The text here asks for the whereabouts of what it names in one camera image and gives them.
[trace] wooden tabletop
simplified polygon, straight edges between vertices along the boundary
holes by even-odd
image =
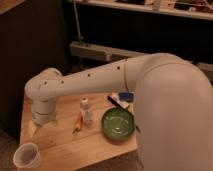
[[[80,99],[88,97],[93,111],[93,124],[83,126],[81,132],[72,134],[80,110]],[[31,101],[24,100],[20,143],[34,142],[42,156],[36,171],[71,171],[137,149],[135,134],[123,142],[106,139],[101,131],[103,113],[113,107],[107,94],[84,94],[61,97],[58,101],[57,124],[48,123],[31,139],[28,123],[31,119]]]

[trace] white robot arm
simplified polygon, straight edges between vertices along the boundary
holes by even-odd
[[[62,76],[47,69],[29,80],[33,121],[56,114],[57,98],[73,93],[134,92],[138,153],[145,171],[213,170],[213,91],[195,66],[151,54]]]

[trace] white bottle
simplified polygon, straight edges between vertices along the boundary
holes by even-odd
[[[87,97],[83,97],[80,103],[81,113],[83,115],[84,124],[92,123],[92,111]]]

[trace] white cup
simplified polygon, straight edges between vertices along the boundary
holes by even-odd
[[[36,168],[41,164],[41,155],[34,143],[22,144],[13,155],[13,163],[18,168]]]

